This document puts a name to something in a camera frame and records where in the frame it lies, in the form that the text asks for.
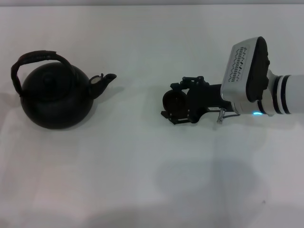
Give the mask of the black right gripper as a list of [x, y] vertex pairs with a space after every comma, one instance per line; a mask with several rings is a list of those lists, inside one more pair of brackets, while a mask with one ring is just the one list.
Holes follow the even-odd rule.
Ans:
[[210, 108], [223, 108], [227, 112], [234, 112], [231, 102], [225, 101], [221, 97], [221, 84], [210, 85], [203, 76], [184, 76], [179, 83], [172, 83], [170, 88], [176, 91], [189, 89], [187, 92], [188, 109], [161, 111], [161, 115], [174, 125], [190, 122], [195, 124], [204, 114], [213, 112]]

